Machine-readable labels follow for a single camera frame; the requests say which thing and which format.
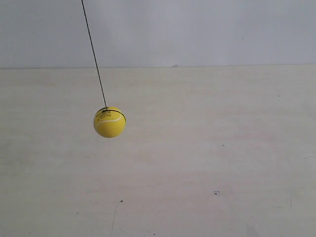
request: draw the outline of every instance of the tennis ball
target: tennis ball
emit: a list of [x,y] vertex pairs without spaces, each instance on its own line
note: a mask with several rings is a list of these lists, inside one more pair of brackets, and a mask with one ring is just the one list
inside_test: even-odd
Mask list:
[[123,132],[125,124],[124,114],[116,107],[104,107],[94,115],[94,129],[102,137],[119,136]]

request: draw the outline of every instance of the white curve line on ball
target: white curve line on ball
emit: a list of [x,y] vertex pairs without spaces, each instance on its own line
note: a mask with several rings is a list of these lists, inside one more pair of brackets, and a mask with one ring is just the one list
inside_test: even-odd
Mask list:
[[122,115],[119,116],[119,118],[115,119],[115,120],[106,120],[106,121],[102,121],[102,122],[99,122],[95,128],[97,128],[100,124],[104,123],[104,122],[115,122],[115,121],[119,121],[120,119],[122,118]]

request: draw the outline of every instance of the hanging ball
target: hanging ball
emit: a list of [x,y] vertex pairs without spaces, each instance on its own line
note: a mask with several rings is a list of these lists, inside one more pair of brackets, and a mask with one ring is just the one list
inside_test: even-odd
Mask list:
[[100,109],[94,116],[93,126],[102,137],[112,138],[119,136],[126,124],[124,114],[116,107]]

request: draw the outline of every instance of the string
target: string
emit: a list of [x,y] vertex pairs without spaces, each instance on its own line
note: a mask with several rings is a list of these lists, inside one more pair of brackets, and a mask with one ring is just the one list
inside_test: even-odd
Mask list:
[[107,110],[107,109],[108,109],[108,107],[107,107],[107,102],[106,102],[105,96],[104,96],[104,91],[103,91],[103,86],[102,86],[102,82],[101,82],[99,67],[98,67],[97,59],[96,59],[96,57],[95,57],[94,47],[93,47],[93,43],[92,43],[92,39],[91,39],[91,33],[90,33],[90,29],[89,29],[89,24],[88,24],[88,20],[87,20],[87,15],[86,15],[86,13],[85,13],[85,8],[84,8],[83,0],[81,0],[81,4],[82,4],[83,12],[84,12],[85,22],[86,22],[87,28],[88,28],[89,38],[90,38],[90,42],[91,42],[91,48],[92,48],[92,52],[93,52],[93,57],[94,57],[95,66],[96,66],[97,72],[98,72],[98,77],[99,77],[100,86],[101,86],[101,90],[102,90],[102,95],[103,95],[103,99],[104,99],[105,109]]

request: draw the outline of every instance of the yellow ball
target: yellow ball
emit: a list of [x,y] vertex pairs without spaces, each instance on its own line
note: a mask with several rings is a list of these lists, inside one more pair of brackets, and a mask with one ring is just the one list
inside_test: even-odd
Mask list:
[[100,109],[94,116],[93,126],[102,137],[112,138],[119,136],[126,124],[124,114],[116,107]]

